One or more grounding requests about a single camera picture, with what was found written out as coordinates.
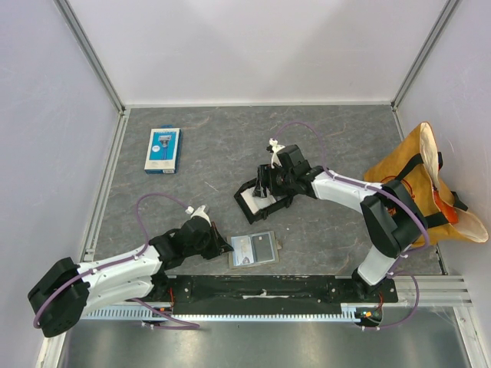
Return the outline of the black plastic card box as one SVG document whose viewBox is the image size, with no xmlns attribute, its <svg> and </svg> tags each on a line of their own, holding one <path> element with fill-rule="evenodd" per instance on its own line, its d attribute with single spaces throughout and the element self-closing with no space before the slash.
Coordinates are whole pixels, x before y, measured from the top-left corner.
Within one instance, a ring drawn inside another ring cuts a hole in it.
<svg viewBox="0 0 491 368">
<path fill-rule="evenodd" d="M 279 197 L 267 195 L 265 198 L 254 196 L 255 184 L 255 179 L 245 182 L 233 196 L 250 225 L 266 220 L 274 212 L 288 208 L 292 204 L 293 195 Z"/>
</svg>

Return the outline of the silver VIP credit card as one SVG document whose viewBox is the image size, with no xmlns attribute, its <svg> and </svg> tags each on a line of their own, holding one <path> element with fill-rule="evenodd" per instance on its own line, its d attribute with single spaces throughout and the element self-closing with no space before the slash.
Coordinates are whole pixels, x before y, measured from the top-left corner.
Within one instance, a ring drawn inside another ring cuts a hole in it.
<svg viewBox="0 0 491 368">
<path fill-rule="evenodd" d="M 230 238 L 232 251 L 232 266 L 245 267 L 255 263 L 251 237 L 248 235 Z"/>
</svg>

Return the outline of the grey card holder wallet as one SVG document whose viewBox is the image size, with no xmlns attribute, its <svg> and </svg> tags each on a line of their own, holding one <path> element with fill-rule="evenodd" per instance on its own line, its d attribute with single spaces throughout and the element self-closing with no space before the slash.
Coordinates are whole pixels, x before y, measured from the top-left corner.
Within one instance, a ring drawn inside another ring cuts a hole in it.
<svg viewBox="0 0 491 368">
<path fill-rule="evenodd" d="M 270 265 L 270 264 L 275 264 L 275 263 L 279 263 L 279 254 L 278 254 L 278 251 L 279 249 L 281 248 L 281 245 L 279 244 L 278 242 L 278 239 L 276 238 L 275 236 L 275 233 L 273 231 L 266 231 L 266 232 L 256 232 L 254 234 L 248 234 L 248 236 L 251 237 L 251 240 L 252 240 L 252 237 L 254 235 L 262 235 L 262 234 L 269 234 L 270 235 L 270 238 L 271 238 L 271 242 L 272 242 L 272 249 L 274 251 L 274 260 L 273 261 L 268 261 L 268 262 L 256 262 L 254 264 L 251 264 L 249 266 L 245 266 L 245 267 L 234 267 L 232 266 L 232 252 L 229 253 L 229 267 L 231 269 L 238 269 L 238 268 L 253 268 L 253 267 L 257 267 L 257 266 L 260 266 L 260 265 Z M 227 238 L 227 241 L 228 243 L 231 245 L 231 241 L 230 241 L 230 238 L 231 237 L 228 237 Z"/>
</svg>

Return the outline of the dark grey credit card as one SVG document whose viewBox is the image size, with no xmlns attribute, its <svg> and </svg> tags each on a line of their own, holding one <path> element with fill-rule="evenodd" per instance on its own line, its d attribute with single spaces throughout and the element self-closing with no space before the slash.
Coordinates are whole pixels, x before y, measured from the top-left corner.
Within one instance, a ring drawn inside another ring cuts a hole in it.
<svg viewBox="0 0 491 368">
<path fill-rule="evenodd" d="M 274 260 L 274 251 L 269 234 L 254 235 L 252 245 L 255 251 L 256 262 L 268 262 Z"/>
</svg>

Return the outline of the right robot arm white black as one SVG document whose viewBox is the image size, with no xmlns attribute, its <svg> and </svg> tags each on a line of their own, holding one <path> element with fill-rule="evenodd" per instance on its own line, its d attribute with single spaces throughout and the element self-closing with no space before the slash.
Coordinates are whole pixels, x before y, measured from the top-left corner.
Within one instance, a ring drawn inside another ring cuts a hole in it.
<svg viewBox="0 0 491 368">
<path fill-rule="evenodd" d="M 296 145 L 272 141 L 270 163 L 260 165 L 257 176 L 236 194 L 249 223 L 288 208 L 294 197 L 334 202 L 362 214 L 372 246 L 352 274 L 351 292 L 370 301 L 379 292 L 396 261 L 422 238 L 429 239 L 428 224 L 404 185 L 364 182 L 311 166 Z"/>
</svg>

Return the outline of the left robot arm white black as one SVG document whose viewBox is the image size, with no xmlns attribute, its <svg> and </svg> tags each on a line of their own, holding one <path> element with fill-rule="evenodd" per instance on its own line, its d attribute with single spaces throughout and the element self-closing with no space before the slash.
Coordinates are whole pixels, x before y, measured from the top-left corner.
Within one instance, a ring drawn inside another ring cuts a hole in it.
<svg viewBox="0 0 491 368">
<path fill-rule="evenodd" d="M 166 271 L 195 255 L 210 260 L 232 250 L 214 222 L 194 216 L 121 255 L 80 264 L 62 258 L 28 292 L 33 325 L 56 337 L 102 307 L 144 297 L 161 301 L 169 291 Z"/>
</svg>

